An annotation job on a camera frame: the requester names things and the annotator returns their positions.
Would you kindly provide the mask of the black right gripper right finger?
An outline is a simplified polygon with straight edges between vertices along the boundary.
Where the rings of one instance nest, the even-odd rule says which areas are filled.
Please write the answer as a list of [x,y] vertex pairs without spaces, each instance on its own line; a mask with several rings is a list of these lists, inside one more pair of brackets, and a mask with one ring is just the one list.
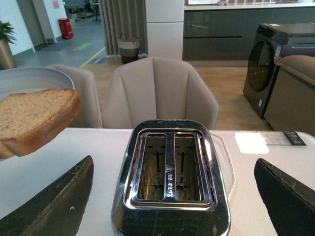
[[260,158],[254,167],[256,185],[279,236],[315,234],[315,191]]

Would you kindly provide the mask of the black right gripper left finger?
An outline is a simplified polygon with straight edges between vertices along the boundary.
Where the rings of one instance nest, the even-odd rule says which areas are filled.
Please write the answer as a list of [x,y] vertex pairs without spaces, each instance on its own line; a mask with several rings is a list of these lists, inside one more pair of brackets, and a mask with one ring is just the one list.
[[74,236],[93,185],[94,162],[86,156],[25,204],[0,220],[2,236]]

